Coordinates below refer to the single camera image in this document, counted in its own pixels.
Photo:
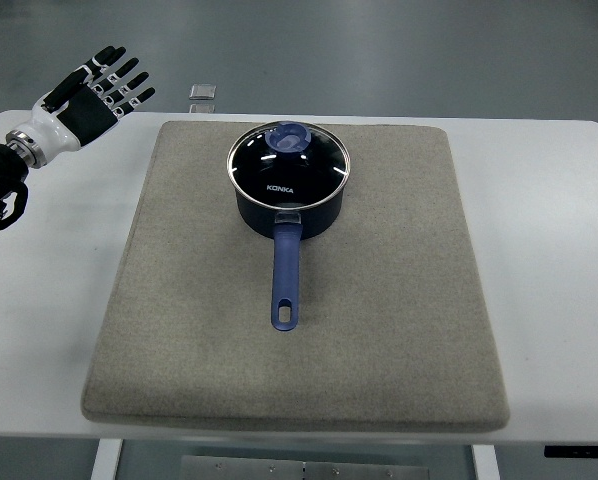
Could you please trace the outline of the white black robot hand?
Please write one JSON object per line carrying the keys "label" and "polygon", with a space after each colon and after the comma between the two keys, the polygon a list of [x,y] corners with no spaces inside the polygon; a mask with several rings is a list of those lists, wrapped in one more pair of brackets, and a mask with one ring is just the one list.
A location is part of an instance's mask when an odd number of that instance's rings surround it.
{"label": "white black robot hand", "polygon": [[155,94],[139,60],[107,46],[73,70],[33,106],[24,131],[45,162],[100,138]]}

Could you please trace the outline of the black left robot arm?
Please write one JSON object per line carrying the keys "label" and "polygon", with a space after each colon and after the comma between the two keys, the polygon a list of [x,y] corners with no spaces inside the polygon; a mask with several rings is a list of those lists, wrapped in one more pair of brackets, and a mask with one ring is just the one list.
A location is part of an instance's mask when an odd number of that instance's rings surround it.
{"label": "black left robot arm", "polygon": [[25,212],[29,170],[43,165],[45,156],[37,143],[20,130],[13,130],[0,144],[0,231],[16,223]]}

